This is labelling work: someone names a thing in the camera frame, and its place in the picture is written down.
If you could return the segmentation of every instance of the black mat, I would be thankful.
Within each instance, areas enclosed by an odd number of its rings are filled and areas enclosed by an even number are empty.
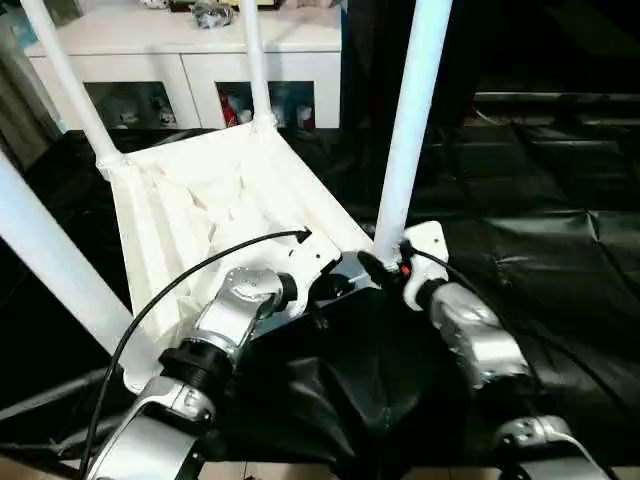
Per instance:
[[[171,133],[113,136],[120,149],[131,151]],[[439,220],[450,263],[503,315],[570,348],[602,378],[598,384],[562,352],[519,337],[555,408],[586,446],[609,464],[637,464],[636,133],[515,127],[431,133],[410,223]],[[362,131],[283,135],[371,232],[388,144]],[[113,202],[92,162],[82,136],[69,133],[29,181],[126,300]],[[0,379],[14,386],[0,399],[7,405],[103,365],[107,357],[11,253],[2,255]],[[130,400],[117,397],[114,411]],[[393,478],[411,464],[488,461],[487,432],[427,319],[379,292],[361,292],[321,318],[300,319],[260,339],[229,399],[220,431],[209,438],[212,458],[322,461],[344,478],[374,472]],[[86,419],[78,411],[74,428]],[[34,418],[0,425],[0,438],[33,442],[34,432],[23,427]],[[68,415],[42,413],[38,423],[38,435],[47,438],[72,428]]]

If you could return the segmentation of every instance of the red object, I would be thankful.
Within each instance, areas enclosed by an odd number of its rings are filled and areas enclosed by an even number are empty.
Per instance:
[[[224,94],[220,94],[220,106],[222,107],[222,115],[227,127],[235,127],[238,125],[238,117],[229,104],[229,98]]]

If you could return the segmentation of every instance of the shelf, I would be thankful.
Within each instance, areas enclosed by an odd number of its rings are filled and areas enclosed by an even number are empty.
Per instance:
[[[266,52],[340,52],[340,7],[261,11]],[[191,13],[150,10],[139,4],[103,7],[58,30],[69,55],[243,53],[240,14],[227,27],[197,28]],[[43,57],[36,43],[28,57]]]

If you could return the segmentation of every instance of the white tube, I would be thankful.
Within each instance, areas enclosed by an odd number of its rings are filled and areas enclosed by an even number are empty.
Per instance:
[[[56,27],[51,21],[43,1],[22,0],[22,7],[29,17],[40,43],[47,52],[61,85],[78,111],[82,128],[96,153],[98,167],[123,161],[122,155],[109,137],[84,85],[73,73],[71,62],[62,49]]]
[[[262,47],[260,34],[260,18],[255,0],[242,0],[240,14],[244,20],[244,37],[247,42],[247,55],[251,68],[251,95],[253,96],[254,115],[256,125],[275,126],[275,118],[271,112],[269,101],[269,86],[267,84],[267,62]]]
[[[131,313],[40,203],[1,150],[0,236],[98,343],[112,354],[132,321]],[[120,359],[128,388],[139,391],[144,387],[156,370],[157,353],[151,340],[137,330]]]
[[[394,264],[431,109],[452,0],[417,0],[382,189],[374,254]]]

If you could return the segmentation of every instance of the wire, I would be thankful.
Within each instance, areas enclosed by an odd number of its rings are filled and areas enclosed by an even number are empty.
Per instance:
[[[431,255],[430,253],[426,253],[426,252],[423,252],[421,250],[417,250],[414,247],[411,247],[411,252],[413,254],[415,254],[415,255],[419,255],[421,257],[425,257],[425,258],[431,260],[432,262],[437,263],[442,268],[447,270],[449,273],[451,273],[452,275],[456,276],[458,278],[458,280],[460,281],[460,283],[462,283],[465,287],[467,287],[473,293],[478,295],[478,297],[482,298],[482,295],[480,295],[478,289],[473,284],[473,282],[471,282],[471,280],[469,280],[468,277],[463,275],[456,268],[452,267],[451,265],[449,265],[448,263],[446,263],[443,260],[439,259],[438,257],[436,257],[434,255]],[[485,302],[487,304],[487,306],[491,310],[493,310],[496,314],[499,313],[499,310],[497,310],[493,305],[491,305],[486,300],[486,298],[482,298],[482,301]],[[573,362],[580,370],[582,370],[589,378],[591,378],[598,385],[598,387],[609,397],[609,399],[614,403],[614,405],[622,413],[624,413],[629,418],[629,420],[632,421],[632,423],[635,425],[636,428],[640,427],[638,425],[638,420],[636,419],[636,416],[633,414],[633,412],[627,406],[627,404],[624,402],[624,400],[615,392],[615,390],[613,388],[611,388],[611,386],[609,386],[607,384],[607,382],[605,382],[602,379],[602,377],[600,375],[598,375],[591,367],[589,367],[589,365],[587,365],[575,353],[573,353],[571,350],[569,350],[564,345],[556,342],[555,340],[550,339],[549,337],[547,337],[547,336],[545,336],[545,335],[543,335],[543,334],[541,334],[539,332],[536,332],[535,330],[528,329],[528,328],[522,327],[520,325],[515,325],[513,322],[508,320],[503,314],[500,314],[500,318],[502,319],[503,322],[505,322],[505,320],[506,320],[506,323],[508,324],[507,325],[508,328],[511,328],[514,331],[519,331],[519,333],[521,333],[522,335],[526,335],[528,337],[531,337],[531,338],[534,338],[536,340],[539,340],[542,343],[550,346],[554,350],[562,353],[567,358],[569,358],[569,360],[571,360],[571,362]],[[531,367],[532,373],[536,377],[537,382],[540,385],[542,385],[542,382],[540,380],[540,377],[539,377],[537,371],[535,370],[535,367],[532,364],[530,365],[530,367]]]
[[[118,361],[120,360],[120,356],[122,355],[122,352],[124,351],[124,347],[127,345],[127,342],[129,341],[129,339],[131,338],[131,335],[133,335],[133,332],[135,331],[136,327],[138,325],[140,325],[140,322],[142,321],[142,319],[145,317],[145,315],[147,315],[149,313],[149,311],[151,311],[151,309],[153,307],[155,307],[158,302],[160,302],[160,300],[162,300],[165,295],[167,295],[171,290],[173,290],[178,284],[180,284],[180,282],[182,282],[184,279],[186,279],[187,277],[189,277],[190,275],[192,275],[193,273],[197,272],[198,270],[201,270],[202,268],[206,267],[207,265],[220,260],[222,257],[226,257],[227,255],[230,255],[234,252],[237,252],[238,250],[241,250],[245,247],[249,247],[251,245],[255,245],[256,243],[260,243],[260,242],[264,242],[265,240],[271,240],[274,238],[280,238],[280,237],[289,237],[289,236],[295,236],[299,242],[302,242],[304,239],[306,239],[309,235],[311,234],[311,232],[309,232],[308,230],[287,230],[284,232],[278,232],[278,233],[269,233],[267,235],[262,235],[260,237],[256,237],[254,239],[251,240],[247,240],[246,242],[242,242],[234,247],[228,248],[227,250],[224,250],[220,253],[217,253],[216,255],[213,255],[212,257],[209,257],[205,260],[203,260],[202,262],[198,263],[197,265],[194,265],[193,267],[189,268],[188,270],[185,270],[183,273],[181,273],[180,275],[178,275],[173,281],[171,281],[171,283],[169,283],[166,287],[164,287],[162,290],[160,290],[160,292],[158,292],[158,294],[153,297],[149,303],[147,303],[144,308],[142,310],[140,310],[140,313],[138,313],[138,315],[136,315],[136,317],[133,319],[133,321],[131,322],[131,324],[127,327],[127,329],[125,330],[124,334],[122,335],[122,338],[120,338],[120,341],[118,342],[118,345],[115,349],[115,351],[113,352],[113,356],[111,357],[111,361],[109,363],[109,366],[107,367],[107,370],[104,374],[104,379],[102,380],[102,387],[100,388],[100,394],[98,395],[98,399],[96,401],[96,406],[93,410],[93,414],[91,416],[91,421],[89,423],[89,428],[87,430],[87,437],[85,439],[85,444],[84,444],[84,450],[82,452],[82,460],[80,462],[80,469],[79,469],[79,478],[83,479],[86,477],[87,475],[87,471],[89,469],[89,461],[91,458],[91,449],[93,447],[93,442],[96,436],[96,431],[98,428],[98,423],[100,421],[100,413],[102,410],[102,404],[104,403],[104,399],[106,397],[107,394],[107,388],[109,386],[109,382],[111,381],[111,377],[113,376],[114,371],[116,370],[116,367],[118,365]]]
[[[495,125],[496,127],[499,127],[499,126],[503,125],[503,123],[498,122],[497,120],[494,120],[493,118],[485,115],[480,110],[478,110],[476,107],[472,107],[472,109],[473,109],[473,113],[475,113],[478,117],[480,117],[485,122],[490,123],[491,125]]]

